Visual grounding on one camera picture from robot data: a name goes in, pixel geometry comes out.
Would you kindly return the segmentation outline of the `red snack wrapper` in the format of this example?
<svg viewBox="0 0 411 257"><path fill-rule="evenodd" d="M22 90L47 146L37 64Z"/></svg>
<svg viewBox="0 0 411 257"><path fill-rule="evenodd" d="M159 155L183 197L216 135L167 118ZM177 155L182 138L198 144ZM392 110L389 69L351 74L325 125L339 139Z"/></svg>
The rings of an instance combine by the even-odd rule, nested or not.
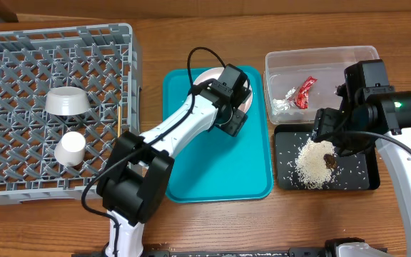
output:
<svg viewBox="0 0 411 257"><path fill-rule="evenodd" d="M284 99L273 99L274 108L280 111L288 109L307 109L309 90L317 81L309 76L301 86L290 89Z"/></svg>

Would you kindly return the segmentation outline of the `wooden chopstick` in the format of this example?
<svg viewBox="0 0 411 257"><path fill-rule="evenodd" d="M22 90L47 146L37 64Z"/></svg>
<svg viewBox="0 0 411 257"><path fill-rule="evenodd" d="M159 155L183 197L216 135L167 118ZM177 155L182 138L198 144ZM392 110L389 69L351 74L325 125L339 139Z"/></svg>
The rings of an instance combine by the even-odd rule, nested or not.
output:
<svg viewBox="0 0 411 257"><path fill-rule="evenodd" d="M122 119L122 108L120 105L117 106L117 137L121 136L121 119Z"/></svg>

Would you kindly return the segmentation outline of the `white cup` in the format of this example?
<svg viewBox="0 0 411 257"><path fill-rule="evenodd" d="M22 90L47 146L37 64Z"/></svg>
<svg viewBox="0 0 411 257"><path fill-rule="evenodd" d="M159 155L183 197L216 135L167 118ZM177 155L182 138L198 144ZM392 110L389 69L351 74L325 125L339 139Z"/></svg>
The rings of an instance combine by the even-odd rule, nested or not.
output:
<svg viewBox="0 0 411 257"><path fill-rule="evenodd" d="M54 150L55 159L63 166L77 166L84 158L85 137L76 131L64 134Z"/></svg>

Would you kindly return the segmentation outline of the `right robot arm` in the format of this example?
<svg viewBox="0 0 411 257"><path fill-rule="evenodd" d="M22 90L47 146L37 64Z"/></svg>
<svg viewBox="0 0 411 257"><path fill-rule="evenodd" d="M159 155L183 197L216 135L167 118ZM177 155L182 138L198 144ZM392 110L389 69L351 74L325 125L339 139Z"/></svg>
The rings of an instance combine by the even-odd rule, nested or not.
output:
<svg viewBox="0 0 411 257"><path fill-rule="evenodd" d="M329 141L339 156L368 149L380 154L392 180L411 256L411 91L396 91L383 60L359 61L344 71L339 109L318 109L312 140Z"/></svg>

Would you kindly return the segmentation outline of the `brown food scrap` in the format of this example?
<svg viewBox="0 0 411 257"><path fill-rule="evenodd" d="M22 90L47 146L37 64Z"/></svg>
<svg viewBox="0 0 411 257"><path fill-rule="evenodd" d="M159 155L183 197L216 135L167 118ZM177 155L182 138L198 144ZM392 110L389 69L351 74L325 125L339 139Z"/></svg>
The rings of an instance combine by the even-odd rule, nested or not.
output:
<svg viewBox="0 0 411 257"><path fill-rule="evenodd" d="M331 170L337 168L337 161L335 160L335 157L332 154L325 154L323 156L323 160L325 162L326 168Z"/></svg>

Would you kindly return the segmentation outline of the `large white plate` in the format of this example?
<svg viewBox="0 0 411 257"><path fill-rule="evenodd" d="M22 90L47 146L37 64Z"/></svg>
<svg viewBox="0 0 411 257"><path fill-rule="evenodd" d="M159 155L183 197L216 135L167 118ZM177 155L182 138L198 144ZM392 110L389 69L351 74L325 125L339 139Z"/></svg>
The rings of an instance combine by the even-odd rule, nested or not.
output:
<svg viewBox="0 0 411 257"><path fill-rule="evenodd" d="M199 83L206 81L208 79L218 79L218 77L221 75L223 70L224 70L223 67L215 67L215 68L208 69L204 71L203 73L201 73L194 80L193 83L195 85L198 85ZM244 113L247 113L253 101L253 91L252 91L251 86L248 84L248 82L245 82L244 87L248 87L248 89L250 90L250 93L249 93L249 96L246 98L246 100L238 107L238 109Z"/></svg>

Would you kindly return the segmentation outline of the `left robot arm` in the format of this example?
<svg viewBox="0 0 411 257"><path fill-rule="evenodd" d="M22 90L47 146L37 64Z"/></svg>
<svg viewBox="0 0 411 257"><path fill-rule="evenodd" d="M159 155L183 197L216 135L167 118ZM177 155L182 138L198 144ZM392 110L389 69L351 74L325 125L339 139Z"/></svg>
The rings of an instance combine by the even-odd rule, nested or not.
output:
<svg viewBox="0 0 411 257"><path fill-rule="evenodd" d="M117 138L97 185L111 220L104 256L143 253L143 227L161 203L175 157L204 131L237 136L248 118L239 106L250 94L247 75L228 64L218 78L192 86L183 105L157 127Z"/></svg>

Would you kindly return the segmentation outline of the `grey shallow bowl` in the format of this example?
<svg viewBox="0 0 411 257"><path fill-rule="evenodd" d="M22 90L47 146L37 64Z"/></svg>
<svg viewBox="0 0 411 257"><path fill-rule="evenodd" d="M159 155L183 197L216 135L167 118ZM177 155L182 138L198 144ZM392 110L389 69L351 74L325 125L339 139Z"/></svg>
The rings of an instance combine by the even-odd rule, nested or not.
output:
<svg viewBox="0 0 411 257"><path fill-rule="evenodd" d="M62 86L47 93L44 110L57 116L73 116L86 113L90 107L87 93L83 89Z"/></svg>

